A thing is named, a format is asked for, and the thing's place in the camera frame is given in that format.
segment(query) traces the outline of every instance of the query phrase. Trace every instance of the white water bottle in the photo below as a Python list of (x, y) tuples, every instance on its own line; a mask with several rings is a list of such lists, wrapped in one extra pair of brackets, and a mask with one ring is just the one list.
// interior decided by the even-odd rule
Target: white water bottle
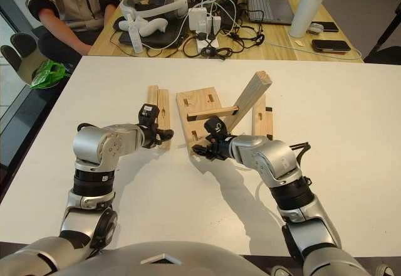
[(140, 39), (139, 30), (133, 25), (133, 19), (130, 14), (127, 15), (128, 18), (128, 33), (130, 35), (131, 43), (135, 53), (143, 52), (142, 41)]
[(318, 12), (323, 0), (300, 0), (296, 8), (295, 16), (289, 29), (289, 35), (294, 38), (302, 38), (315, 14)]

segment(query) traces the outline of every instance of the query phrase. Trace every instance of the green bag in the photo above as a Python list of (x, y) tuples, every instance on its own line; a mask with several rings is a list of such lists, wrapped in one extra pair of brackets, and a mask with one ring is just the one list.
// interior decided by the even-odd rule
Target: green bag
[(70, 77), (66, 68), (52, 60), (45, 60), (35, 71), (32, 89), (43, 89), (55, 86), (63, 77)]

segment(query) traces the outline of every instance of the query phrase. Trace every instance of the vr headset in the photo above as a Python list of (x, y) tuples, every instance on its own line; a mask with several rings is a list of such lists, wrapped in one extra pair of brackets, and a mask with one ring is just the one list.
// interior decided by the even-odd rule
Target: vr headset
[(187, 0), (154, 0), (156, 5), (160, 5), (159, 7), (146, 11), (137, 11), (135, 5), (141, 1), (143, 0), (124, 0), (120, 3), (125, 19), (128, 19), (127, 15), (131, 14), (134, 20), (137, 16), (149, 18), (159, 15), (162, 15), (167, 20), (172, 20), (183, 17), (188, 13)]

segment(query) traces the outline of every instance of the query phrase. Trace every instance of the person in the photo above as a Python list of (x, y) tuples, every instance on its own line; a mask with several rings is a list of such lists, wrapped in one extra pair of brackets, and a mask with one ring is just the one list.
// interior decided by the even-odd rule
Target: person
[(31, 14), (48, 30), (38, 48), (50, 60), (69, 66), (87, 55), (121, 0), (26, 0)]

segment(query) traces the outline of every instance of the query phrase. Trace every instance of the wooden board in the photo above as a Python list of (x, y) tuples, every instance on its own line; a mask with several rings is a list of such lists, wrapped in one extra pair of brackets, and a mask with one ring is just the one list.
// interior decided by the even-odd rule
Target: wooden board
[[(159, 96), (157, 98), (157, 107), (159, 108), (159, 117), (157, 123), (159, 129), (170, 129), (170, 101), (169, 91), (167, 89), (159, 89)], [(170, 149), (171, 140), (165, 141), (159, 146), (161, 149)]]
[(262, 94), (270, 87), (271, 79), (264, 71), (258, 71), (245, 87), (234, 106), (239, 109), (235, 115), (224, 119), (228, 133), (231, 133), (238, 122), (248, 113), (251, 107), (258, 101)]
[(189, 112), (203, 112), (208, 110), (220, 109), (221, 104), (214, 87), (204, 88), (194, 91), (177, 93), (177, 106), (180, 114), (182, 129), (184, 131), (185, 142), (188, 153), (193, 155), (192, 146), (195, 144), (207, 145), (205, 140), (209, 134), (204, 128), (205, 121), (187, 121)]
[(150, 105), (157, 105), (157, 98), (159, 96), (159, 86), (148, 86), (148, 99), (147, 103)]
[(203, 112), (188, 113), (187, 120), (188, 121), (205, 120), (211, 118), (212, 116), (223, 117), (227, 115), (235, 115), (237, 111), (238, 107), (226, 107)]
[(253, 105), (252, 135), (273, 139), (273, 109), (266, 107), (266, 94)]

